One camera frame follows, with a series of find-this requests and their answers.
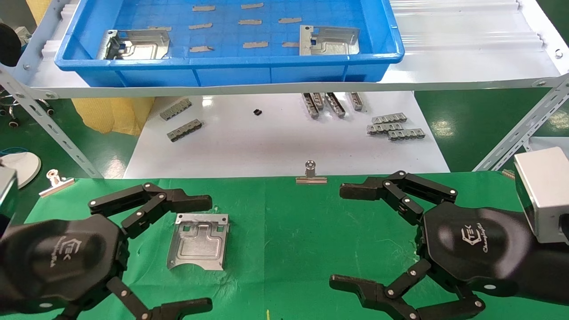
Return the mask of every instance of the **gray wall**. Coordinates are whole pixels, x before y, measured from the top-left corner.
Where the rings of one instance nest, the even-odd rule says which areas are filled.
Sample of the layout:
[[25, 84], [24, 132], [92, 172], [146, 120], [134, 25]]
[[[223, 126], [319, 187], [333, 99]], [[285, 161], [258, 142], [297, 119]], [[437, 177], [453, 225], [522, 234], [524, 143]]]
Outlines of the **gray wall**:
[[0, 0], [0, 19], [12, 28], [26, 27], [30, 33], [36, 29], [26, 0]]

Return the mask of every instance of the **white round base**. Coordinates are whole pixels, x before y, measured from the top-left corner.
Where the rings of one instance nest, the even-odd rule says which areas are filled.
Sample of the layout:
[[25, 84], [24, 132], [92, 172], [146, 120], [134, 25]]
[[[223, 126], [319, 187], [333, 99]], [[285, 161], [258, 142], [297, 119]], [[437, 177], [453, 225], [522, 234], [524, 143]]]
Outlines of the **white round base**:
[[12, 153], [1, 157], [2, 164], [16, 170], [18, 189], [32, 181], [42, 166], [42, 161], [31, 152]]

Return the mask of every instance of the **office chair wheel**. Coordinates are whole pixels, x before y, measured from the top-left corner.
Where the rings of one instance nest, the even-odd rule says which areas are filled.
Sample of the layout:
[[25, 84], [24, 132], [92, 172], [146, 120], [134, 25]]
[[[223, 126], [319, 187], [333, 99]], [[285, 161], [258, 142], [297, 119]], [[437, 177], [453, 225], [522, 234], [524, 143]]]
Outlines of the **office chair wheel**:
[[8, 122], [8, 125], [12, 128], [17, 128], [20, 126], [20, 121], [17, 118], [14, 118]]

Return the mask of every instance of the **white table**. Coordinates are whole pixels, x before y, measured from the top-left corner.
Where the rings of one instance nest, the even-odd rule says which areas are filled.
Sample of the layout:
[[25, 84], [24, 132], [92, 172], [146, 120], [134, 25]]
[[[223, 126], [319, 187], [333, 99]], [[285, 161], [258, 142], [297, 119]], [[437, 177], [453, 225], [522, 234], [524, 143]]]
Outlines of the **white table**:
[[[448, 166], [412, 92], [361, 93], [356, 112], [345, 93], [343, 119], [328, 106], [312, 119], [299, 93], [189, 97], [193, 106], [165, 121], [159, 113], [175, 97], [157, 98], [124, 178], [276, 177], [304, 174], [307, 160], [317, 175], [448, 172]], [[263, 113], [255, 116], [253, 110]], [[406, 129], [421, 128], [422, 140], [391, 142], [369, 136], [374, 116], [403, 112]], [[198, 118], [204, 126], [171, 142], [166, 134]]]

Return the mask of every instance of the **sheet metal part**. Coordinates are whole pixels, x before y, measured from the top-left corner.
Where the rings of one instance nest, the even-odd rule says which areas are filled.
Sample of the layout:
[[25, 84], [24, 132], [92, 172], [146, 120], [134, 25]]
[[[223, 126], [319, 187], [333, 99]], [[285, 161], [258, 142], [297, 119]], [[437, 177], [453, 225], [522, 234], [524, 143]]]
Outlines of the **sheet metal part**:
[[244, 49], [252, 49], [252, 48], [265, 48], [269, 46], [268, 41], [257, 41], [257, 42], [245, 42], [243, 44]]
[[300, 26], [300, 55], [355, 55], [360, 53], [360, 29]]
[[176, 130], [169, 132], [167, 134], [168, 139], [170, 141], [175, 142], [180, 138], [185, 137], [186, 135], [200, 129], [204, 125], [203, 122], [199, 121], [198, 119], [194, 119], [187, 124], [177, 128]]
[[190, 30], [196, 30], [196, 29], [205, 29], [205, 28], [211, 28], [213, 26], [213, 23], [202, 23], [202, 24], [194, 24], [189, 26], [188, 28]]
[[302, 97], [304, 98], [304, 105], [308, 110], [308, 114], [310, 114], [313, 119], [318, 118], [318, 109], [316, 108], [316, 104], [314, 103], [312, 95], [310, 93], [303, 93]]
[[316, 176], [316, 162], [313, 160], [308, 160], [304, 164], [306, 170], [304, 171], [304, 177], [296, 177], [296, 184], [325, 184], [328, 183], [327, 177], [317, 177]]
[[425, 137], [425, 133], [422, 129], [407, 129], [407, 130], [396, 130], [389, 131], [389, 140], [409, 140], [409, 139], [422, 139]]
[[400, 124], [382, 124], [382, 125], [368, 125], [368, 134], [383, 134], [389, 131], [403, 130]]
[[255, 8], [260, 8], [262, 6], [264, 6], [265, 4], [263, 2], [261, 3], [251, 3], [249, 5], [241, 5], [242, 9], [255, 9]]
[[248, 25], [252, 25], [252, 26], [255, 26], [255, 25], [258, 25], [258, 24], [261, 24], [261, 23], [263, 23], [263, 20], [260, 20], [260, 19], [245, 19], [245, 20], [239, 20], [239, 24], [245, 24], [245, 25], [248, 24]]
[[281, 18], [279, 23], [298, 23], [302, 22], [302, 18]]
[[298, 42], [283, 42], [283, 48], [298, 48], [299, 46]]
[[173, 106], [169, 107], [166, 111], [161, 112], [160, 116], [162, 119], [168, 121], [175, 116], [179, 115], [182, 111], [188, 109], [192, 106], [192, 102], [188, 99], [182, 99], [181, 101], [177, 102]]
[[193, 6], [192, 11], [213, 11], [215, 6]]
[[346, 110], [344, 110], [344, 107], [342, 107], [336, 95], [333, 92], [327, 92], [325, 96], [332, 111], [334, 111], [338, 117], [343, 118], [346, 115]]
[[407, 121], [407, 117], [402, 112], [386, 114], [385, 116], [372, 118], [372, 123], [376, 125], [391, 124], [394, 122], [405, 122], [405, 121]]
[[106, 30], [96, 59], [162, 59], [168, 53], [168, 46], [170, 46], [170, 36], [166, 28]]
[[39, 196], [45, 198], [46, 196], [52, 195], [58, 191], [61, 191], [75, 183], [73, 178], [62, 178], [59, 177], [59, 171], [56, 169], [51, 169], [47, 172], [46, 178], [50, 181], [51, 187], [39, 193]]
[[316, 108], [318, 110], [324, 110], [324, 99], [322, 99], [322, 94], [320, 94], [320, 92], [313, 93], [312, 98], [314, 99]]
[[223, 270], [229, 215], [177, 214], [166, 266], [195, 264], [204, 270]]
[[213, 47], [210, 46], [199, 46], [199, 47], [191, 47], [189, 49], [190, 52], [208, 52], [213, 51]]
[[364, 107], [364, 102], [362, 101], [360, 95], [357, 92], [350, 92], [350, 97], [352, 98], [352, 105], [355, 111], [361, 111]]

